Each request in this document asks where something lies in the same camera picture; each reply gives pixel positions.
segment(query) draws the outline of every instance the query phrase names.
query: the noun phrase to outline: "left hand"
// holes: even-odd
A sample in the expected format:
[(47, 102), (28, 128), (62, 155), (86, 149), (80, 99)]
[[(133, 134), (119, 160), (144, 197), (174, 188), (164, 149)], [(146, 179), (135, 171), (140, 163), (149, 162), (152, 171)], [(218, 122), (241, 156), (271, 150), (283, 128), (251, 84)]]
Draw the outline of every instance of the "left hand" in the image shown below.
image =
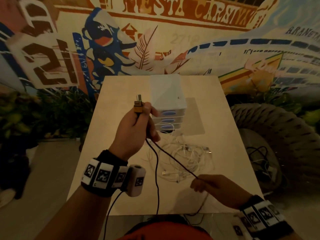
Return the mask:
[(159, 112), (149, 102), (144, 103), (143, 112), (139, 115), (131, 109), (120, 121), (115, 134), (115, 139), (109, 151), (124, 161), (136, 154), (143, 146), (148, 137), (153, 142), (160, 141), (150, 113), (156, 117)]

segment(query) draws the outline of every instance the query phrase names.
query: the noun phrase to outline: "tabletop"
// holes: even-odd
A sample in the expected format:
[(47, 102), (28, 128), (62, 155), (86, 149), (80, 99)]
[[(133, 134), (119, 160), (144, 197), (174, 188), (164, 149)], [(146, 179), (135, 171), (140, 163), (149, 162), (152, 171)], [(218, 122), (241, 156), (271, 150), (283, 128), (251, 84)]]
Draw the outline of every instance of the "tabletop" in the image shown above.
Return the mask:
[[(78, 188), (81, 176), (91, 158), (108, 149), (114, 140), (122, 117), (133, 107), (137, 94), (143, 101), (150, 101), (149, 76), (106, 76), (96, 104), (82, 153), (74, 174), (68, 198)], [(181, 87), (187, 109), (181, 130), (188, 143), (208, 147), (211, 151), (210, 166), (203, 174), (223, 174), (252, 194), (263, 197), (258, 181), (242, 143), (226, 97), (216, 76), (181, 76)], [(168, 134), (160, 133), (161, 141)], [(110, 215), (153, 215), (157, 210), (155, 185), (155, 161), (148, 157), (150, 148), (142, 149), (129, 160), (146, 169), (141, 195), (129, 197), (122, 194), (114, 204)], [(159, 214), (188, 214), (197, 212), (206, 193), (190, 189), (193, 177), (180, 182), (168, 181), (158, 172), (160, 189)], [(223, 206), (211, 195), (205, 200), (200, 213), (232, 213), (235, 210)]]

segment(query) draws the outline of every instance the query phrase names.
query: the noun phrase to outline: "white cable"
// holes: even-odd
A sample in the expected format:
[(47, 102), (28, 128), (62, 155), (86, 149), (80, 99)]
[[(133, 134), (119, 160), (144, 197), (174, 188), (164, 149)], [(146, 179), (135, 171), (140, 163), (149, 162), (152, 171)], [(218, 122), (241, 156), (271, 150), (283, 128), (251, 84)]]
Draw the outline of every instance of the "white cable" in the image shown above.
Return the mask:
[[(168, 122), (160, 122), (155, 126), (157, 125), (171, 125), (172, 128), (174, 128), (174, 125)], [(171, 154), (192, 173), (200, 174), (206, 165), (207, 152), (201, 146), (186, 143), (183, 134), (180, 136), (174, 136), (173, 134), (174, 130), (170, 133), (169, 138), (161, 138), (161, 142), (165, 140), (161, 145), (162, 149)], [(192, 177), (192, 174), (186, 171), (181, 165), (170, 158), (167, 154), (163, 153), (160, 149), (157, 153), (159, 156), (157, 173), (159, 177), (172, 182), (180, 182), (187, 177)], [(149, 149), (147, 152), (147, 158), (152, 168), (154, 168), (152, 164), (155, 163), (155, 160), (153, 160), (153, 154), (153, 151)]]

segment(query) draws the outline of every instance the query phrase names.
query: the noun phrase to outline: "floor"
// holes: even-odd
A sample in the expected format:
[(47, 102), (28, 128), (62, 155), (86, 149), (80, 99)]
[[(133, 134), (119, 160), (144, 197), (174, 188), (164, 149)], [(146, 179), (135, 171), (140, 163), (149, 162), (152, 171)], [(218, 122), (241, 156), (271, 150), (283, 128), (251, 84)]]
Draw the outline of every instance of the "floor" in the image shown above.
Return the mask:
[[(24, 195), (0, 208), (0, 239), (31, 240), (50, 221), (67, 198), (73, 174), (80, 156), (79, 142), (42, 142), (31, 162), (32, 172)], [(318, 239), (320, 200), (317, 197), (292, 198), (286, 202), (275, 200), (288, 222), (305, 240)], [(202, 215), (189, 217), (199, 223)], [(238, 240), (230, 223), (232, 214), (206, 214), (199, 225), (214, 240)], [(143, 221), (143, 216), (111, 216), (106, 239), (123, 236)], [(103, 239), (103, 230), (99, 240)]]

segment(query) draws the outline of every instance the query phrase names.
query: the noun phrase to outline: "mural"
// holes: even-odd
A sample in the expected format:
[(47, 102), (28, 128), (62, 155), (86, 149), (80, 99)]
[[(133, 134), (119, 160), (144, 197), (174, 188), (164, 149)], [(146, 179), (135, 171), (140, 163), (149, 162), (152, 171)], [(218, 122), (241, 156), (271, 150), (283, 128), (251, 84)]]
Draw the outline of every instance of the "mural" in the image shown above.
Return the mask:
[(95, 102), (105, 76), (172, 73), (216, 75), (226, 94), (320, 84), (320, 0), (0, 2), (0, 84), (31, 95)]

